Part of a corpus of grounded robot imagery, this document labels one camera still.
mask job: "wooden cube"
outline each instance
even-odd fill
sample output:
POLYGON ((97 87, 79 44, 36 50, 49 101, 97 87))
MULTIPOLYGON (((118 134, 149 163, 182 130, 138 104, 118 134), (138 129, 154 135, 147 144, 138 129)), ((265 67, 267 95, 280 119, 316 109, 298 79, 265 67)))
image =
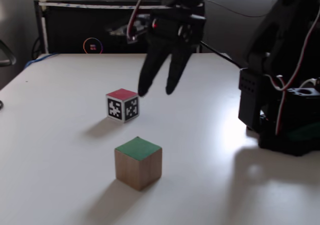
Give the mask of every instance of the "wooden cube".
POLYGON ((128 122, 139 116, 139 96, 134 91, 119 89, 106 95, 108 117, 128 122))
POLYGON ((114 155, 116 178, 138 191, 162 175, 162 148, 140 137, 117 147, 114 155))

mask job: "black computer tower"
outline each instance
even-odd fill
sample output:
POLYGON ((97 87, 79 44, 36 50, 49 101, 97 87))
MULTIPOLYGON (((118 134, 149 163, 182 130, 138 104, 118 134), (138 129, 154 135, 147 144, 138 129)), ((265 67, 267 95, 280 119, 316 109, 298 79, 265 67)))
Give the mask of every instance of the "black computer tower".
MULTIPOLYGON (((36 0, 35 11, 43 53, 146 53, 142 35, 128 44, 125 35, 109 31, 128 23, 138 0, 36 0)), ((140 14, 161 8, 161 0, 143 0, 140 14)))

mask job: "desk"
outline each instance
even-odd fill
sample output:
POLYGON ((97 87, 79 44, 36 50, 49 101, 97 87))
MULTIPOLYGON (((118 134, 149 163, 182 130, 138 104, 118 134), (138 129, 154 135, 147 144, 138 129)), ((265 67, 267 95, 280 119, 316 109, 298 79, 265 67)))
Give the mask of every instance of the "desk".
POLYGON ((106 119, 105 94, 135 90, 144 55, 58 55, 0 92, 1 225, 318 225, 320 155, 259 149, 238 120, 239 70, 192 56, 171 96, 169 63, 140 117, 106 119), (163 175, 138 192, 115 180, 114 148, 163 147, 163 175))

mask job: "cable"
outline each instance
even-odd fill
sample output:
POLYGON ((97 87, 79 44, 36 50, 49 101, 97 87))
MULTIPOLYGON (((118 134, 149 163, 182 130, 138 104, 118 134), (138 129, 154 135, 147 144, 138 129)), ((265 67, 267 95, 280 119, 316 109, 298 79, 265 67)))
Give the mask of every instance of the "cable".
POLYGON ((301 50, 301 53, 300 53, 299 61, 298 61, 297 65, 296 65, 295 71, 294 71, 294 73, 292 74, 291 78, 289 79, 288 83, 287 83, 286 85, 284 85, 283 87, 279 87, 279 86, 276 85, 276 83, 275 83, 275 81, 274 81, 274 79, 273 79, 272 76, 270 76, 270 75, 268 75, 268 74, 265 74, 265 76, 267 76, 267 77, 270 79, 273 87, 274 87, 276 90, 278 90, 278 91, 287 90, 287 89, 291 86, 291 84, 294 82, 295 78, 297 77, 298 72, 299 72, 299 70, 300 70, 300 68, 301 68, 301 65, 302 65, 302 61, 303 61, 303 59, 304 59, 305 50, 306 50, 306 47, 307 47, 307 45, 308 45, 308 42, 309 42, 311 33, 312 33, 312 31, 314 30, 314 28, 315 28, 315 26, 316 26, 319 18, 320 18, 320 6, 319 6, 319 10, 318 10, 318 13, 317 13, 317 15, 316 15, 315 20, 314 20, 311 28, 309 29, 308 33, 306 34, 306 37, 305 37, 305 39, 304 39, 304 43, 303 43, 303 46, 302 46, 302 50, 301 50))
POLYGON ((134 23, 135 23, 135 20, 136 20, 136 17, 137 17, 137 13, 138 13, 141 1, 142 0, 138 0, 138 2, 136 3, 135 9, 133 10, 132 15, 131 15, 130 20, 129 20, 129 23, 128 23, 128 27, 127 27, 127 30, 126 30, 126 37, 127 37, 128 41, 131 41, 132 39, 134 40, 134 38, 131 37, 130 33, 131 33, 132 27, 134 26, 134 23))
POLYGON ((226 6, 221 5, 220 3, 217 3, 216 1, 211 1, 211 0, 204 0, 204 1, 205 1, 205 2, 209 2, 209 3, 212 3, 212 4, 215 4, 215 5, 218 5, 218 6, 222 7, 222 8, 224 8, 224 9, 232 12, 232 13, 235 13, 235 14, 238 14, 238 15, 241 15, 241 16, 244 16, 244 17, 247 17, 247 18, 262 18, 262 17, 265 17, 266 15, 269 14, 269 13, 266 13, 266 14, 264 14, 264 15, 251 16, 251 15, 246 15, 246 14, 242 14, 242 13, 240 13, 240 12, 234 11, 234 10, 232 10, 232 9, 226 7, 226 6))
MULTIPOLYGON (((282 86, 285 86, 285 81, 283 80, 282 76, 278 76, 277 78, 282 83, 282 86)), ((275 125, 275 135, 276 136, 279 134, 279 131, 280 131, 281 117, 282 117, 282 112, 284 110, 286 94, 287 94, 287 91, 284 90, 282 92, 282 98, 281 98, 281 102, 280 102, 280 106, 279 106, 278 117, 276 118, 276 125, 275 125)))
POLYGON ((49 57, 52 57, 52 56, 54 56, 54 55, 57 55, 58 53, 52 53, 52 54, 49 54, 49 55, 46 55, 46 56, 44 56, 44 57, 42 57, 42 58, 39 58, 39 59, 36 59, 36 60, 32 60, 32 61, 28 61, 27 63, 26 63, 26 65, 24 66, 24 69, 26 69, 27 67, 29 67, 31 64, 33 64, 33 63, 37 63, 37 62, 41 62, 41 61, 43 61, 43 60, 45 60, 45 59, 47 59, 47 58, 49 58, 49 57))
POLYGON ((32 60, 37 59, 36 57, 34 57, 34 54, 35 54, 35 53, 38 53, 39 50, 40 50, 40 49, 38 48, 38 49, 35 51, 38 42, 40 42, 40 37, 38 37, 38 38, 34 41, 34 44, 33 44, 33 46, 32 46, 32 50, 31 50, 31 58, 32 58, 32 60))
POLYGON ((233 61, 232 59, 228 58, 227 56, 221 54, 220 52, 218 52, 217 50, 215 50, 213 47, 209 46, 208 44, 206 44, 204 41, 201 41, 200 44, 202 46, 204 46, 205 48, 209 49, 210 51, 214 52, 215 54, 217 54, 218 56, 220 56, 221 58, 229 61, 230 63, 236 65, 238 68, 242 68, 238 63, 236 63, 235 61, 233 61))
POLYGON ((317 82, 317 79, 315 78, 311 78, 311 79, 308 79, 306 81, 304 81, 301 85, 300 85, 300 89, 303 88, 305 85, 307 85, 308 83, 311 83, 313 84, 313 86, 316 86, 316 82, 317 82))

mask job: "fiducial marker cube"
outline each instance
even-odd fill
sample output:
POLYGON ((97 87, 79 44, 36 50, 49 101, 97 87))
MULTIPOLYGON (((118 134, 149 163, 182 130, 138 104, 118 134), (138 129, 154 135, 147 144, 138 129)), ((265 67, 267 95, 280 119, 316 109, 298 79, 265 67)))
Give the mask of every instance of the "fiducial marker cube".
POLYGON ((139 116, 139 96, 136 92, 119 89, 106 95, 107 115, 119 122, 139 116))

